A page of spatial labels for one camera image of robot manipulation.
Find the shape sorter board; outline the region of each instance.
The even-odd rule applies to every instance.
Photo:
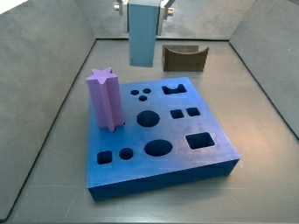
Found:
[[[120,85],[125,125],[100,129],[89,104],[93,200],[228,175],[239,154],[188,78]]]

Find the gray floor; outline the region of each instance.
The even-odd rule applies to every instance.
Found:
[[[209,47],[203,73],[164,73],[163,44]],[[127,41],[99,41],[63,106],[8,223],[298,222],[299,143],[228,42],[157,41],[153,68],[128,66]],[[120,83],[187,76],[241,160],[228,177],[99,203],[85,188],[88,87],[92,68]]]

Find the small hole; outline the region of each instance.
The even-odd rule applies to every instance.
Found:
[[[172,119],[183,118],[183,111],[180,109],[171,110]]]
[[[183,84],[179,84],[179,86],[176,88],[168,88],[165,86],[163,86],[163,93],[165,95],[175,95],[175,94],[180,94],[180,93],[185,93],[187,90],[184,88]]]
[[[160,121],[160,116],[152,111],[145,110],[136,116],[136,122],[147,128],[153,127]]]
[[[133,156],[133,151],[129,148],[124,148],[120,152],[119,152],[119,156],[120,158],[123,158],[124,160],[128,160],[132,156]]]
[[[131,91],[131,95],[139,95],[139,91],[137,90],[132,90]]]
[[[139,96],[139,101],[144,102],[147,100],[147,97],[144,95]]]
[[[97,163],[100,165],[109,164],[112,162],[112,151],[104,150],[97,154]]]
[[[172,144],[165,140],[153,140],[144,146],[144,152],[152,157],[160,157],[168,154],[172,150]]]
[[[195,135],[188,135],[185,139],[187,139],[189,147],[193,150],[215,145],[211,138],[211,134],[207,132],[203,132]]]
[[[196,108],[187,108],[185,110],[189,116],[199,116],[201,114]]]
[[[145,89],[144,89],[144,93],[145,93],[147,95],[151,94],[151,92],[152,92],[151,88],[145,88]]]

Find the square hole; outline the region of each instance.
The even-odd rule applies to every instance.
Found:
[[[213,140],[211,138],[211,134],[208,132],[203,132],[200,134],[188,135],[185,137],[189,147],[196,150],[200,148],[209,147],[215,145]]]
[[[183,111],[180,109],[171,110],[172,119],[183,118]]]
[[[201,114],[197,108],[187,108],[185,110],[189,116],[199,116]]]
[[[104,150],[97,154],[97,163],[100,165],[109,164],[112,162],[112,151]]]

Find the blue pillar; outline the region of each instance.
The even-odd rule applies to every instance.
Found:
[[[152,67],[160,0],[129,0],[128,42],[129,65]]]

